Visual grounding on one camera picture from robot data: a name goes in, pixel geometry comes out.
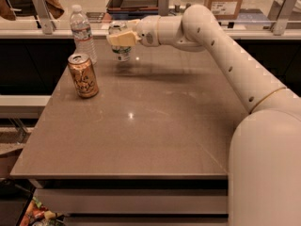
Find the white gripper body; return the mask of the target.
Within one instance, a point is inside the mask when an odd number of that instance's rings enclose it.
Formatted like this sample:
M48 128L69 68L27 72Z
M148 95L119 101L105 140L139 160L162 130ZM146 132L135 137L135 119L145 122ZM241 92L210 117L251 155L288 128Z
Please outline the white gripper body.
M147 47L159 46L158 23L160 16L147 16L140 20L136 26L136 32L140 43Z

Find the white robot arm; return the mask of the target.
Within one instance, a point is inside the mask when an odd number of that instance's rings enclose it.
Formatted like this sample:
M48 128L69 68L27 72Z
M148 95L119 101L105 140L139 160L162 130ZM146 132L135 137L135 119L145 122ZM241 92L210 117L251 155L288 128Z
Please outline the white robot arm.
M228 36L203 5L131 20L114 46L205 48L248 113L229 153L229 226L301 226L301 98Z

